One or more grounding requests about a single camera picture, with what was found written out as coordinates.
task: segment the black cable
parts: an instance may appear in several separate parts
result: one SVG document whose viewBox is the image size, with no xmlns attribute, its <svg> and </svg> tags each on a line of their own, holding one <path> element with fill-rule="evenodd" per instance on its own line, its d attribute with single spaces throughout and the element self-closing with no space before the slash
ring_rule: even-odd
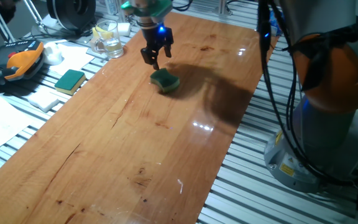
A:
<svg viewBox="0 0 358 224">
<path fill-rule="evenodd" d="M 189 0 L 188 4 L 185 4 L 184 6 L 176 6 L 173 7 L 173 9 L 178 10 L 180 12 L 185 12 L 190 8 L 191 3 L 193 3 L 193 0 Z"/>
<path fill-rule="evenodd" d="M 239 1 L 239 0 L 230 0 L 230 1 L 228 1 L 228 2 L 226 3 L 226 5 L 228 5 L 228 4 L 232 3 L 232 2 L 241 2 L 241 3 L 244 3 L 244 4 L 249 3 L 249 2 Z"/>
</svg>

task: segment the wood grain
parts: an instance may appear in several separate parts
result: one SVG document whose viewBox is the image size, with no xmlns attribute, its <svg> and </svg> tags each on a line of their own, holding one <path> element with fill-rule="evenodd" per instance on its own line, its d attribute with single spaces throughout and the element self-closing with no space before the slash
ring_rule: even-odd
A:
<svg viewBox="0 0 358 224">
<path fill-rule="evenodd" d="M 179 89 L 150 84 L 136 34 L 0 168 L 0 223 L 197 220 L 261 77 L 259 38 L 175 13 L 165 25 L 173 57 L 158 60 Z"/>
</svg>

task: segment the drinking glass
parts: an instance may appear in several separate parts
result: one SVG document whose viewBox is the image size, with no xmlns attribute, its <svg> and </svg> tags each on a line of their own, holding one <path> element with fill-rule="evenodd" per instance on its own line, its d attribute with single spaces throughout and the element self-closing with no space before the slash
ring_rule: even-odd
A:
<svg viewBox="0 0 358 224">
<path fill-rule="evenodd" d="M 112 20 L 99 22 L 95 27 L 99 39 L 95 42 L 95 50 L 109 58 L 118 58 L 123 53 L 118 35 L 118 23 Z"/>
</svg>

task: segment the metal extrusion rail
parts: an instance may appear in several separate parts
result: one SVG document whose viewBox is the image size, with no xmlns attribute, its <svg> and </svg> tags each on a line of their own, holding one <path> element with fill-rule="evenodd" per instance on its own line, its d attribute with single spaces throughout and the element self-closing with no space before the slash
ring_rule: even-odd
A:
<svg viewBox="0 0 358 224">
<path fill-rule="evenodd" d="M 195 0 L 190 9 L 182 13 L 256 28 L 256 3 L 234 2 L 229 6 L 232 16 L 219 16 L 212 13 L 218 2 Z M 178 0 L 174 5 L 186 3 L 187 0 Z M 100 5 L 96 10 L 105 18 L 118 19 L 117 16 L 108 15 Z M 137 31 L 139 28 L 133 27 L 130 37 L 122 37 L 123 44 Z M 285 39 L 281 38 L 277 48 L 284 47 Z M 88 53 L 94 55 L 95 59 L 82 71 L 90 78 L 107 61 L 90 50 Z M 291 58 L 286 52 L 274 50 L 268 66 L 278 109 L 284 119 L 292 78 Z M 70 99 L 70 96 L 55 91 L 53 87 L 60 77 L 43 68 L 31 80 L 8 83 L 0 88 L 0 96 L 33 120 L 28 128 L 0 147 L 0 167 Z M 34 108 L 27 101 L 28 94 L 41 89 L 50 91 L 60 100 L 48 113 Z M 355 189 L 343 189 L 336 194 L 304 194 L 284 187 L 272 177 L 266 169 L 263 153 L 267 139 L 279 129 L 262 77 L 205 201 L 198 223 L 358 223 Z"/>
</svg>

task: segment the green sponge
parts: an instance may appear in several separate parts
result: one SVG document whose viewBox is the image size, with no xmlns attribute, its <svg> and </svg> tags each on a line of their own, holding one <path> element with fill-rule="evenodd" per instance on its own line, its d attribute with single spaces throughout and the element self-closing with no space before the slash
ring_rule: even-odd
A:
<svg viewBox="0 0 358 224">
<path fill-rule="evenodd" d="M 56 82 L 55 89 L 72 96 L 85 80 L 86 77 L 83 72 L 70 69 Z"/>
<path fill-rule="evenodd" d="M 151 82 L 156 84 L 164 93 L 175 90 L 179 86 L 179 78 L 169 74 L 166 68 L 155 71 L 151 76 Z"/>
</svg>

